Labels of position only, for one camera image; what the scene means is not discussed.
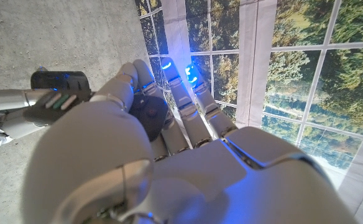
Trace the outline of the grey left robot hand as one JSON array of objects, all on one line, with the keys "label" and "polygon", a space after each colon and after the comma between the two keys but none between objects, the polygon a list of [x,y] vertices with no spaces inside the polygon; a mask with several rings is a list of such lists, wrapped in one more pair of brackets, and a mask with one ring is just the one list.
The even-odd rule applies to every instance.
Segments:
[{"label": "grey left robot hand", "polygon": [[44,96],[28,113],[49,121],[27,168],[24,223],[354,223],[323,169],[290,143],[237,127],[197,69],[162,70],[181,122],[168,116],[142,60],[124,64],[79,105]]}]

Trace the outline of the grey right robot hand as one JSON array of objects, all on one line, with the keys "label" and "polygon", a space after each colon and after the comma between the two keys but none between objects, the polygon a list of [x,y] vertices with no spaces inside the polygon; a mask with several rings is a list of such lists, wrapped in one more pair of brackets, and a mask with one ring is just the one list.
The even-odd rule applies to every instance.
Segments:
[{"label": "grey right robot hand", "polygon": [[0,90],[0,146],[45,127],[26,120],[24,111],[49,92],[49,89]]}]

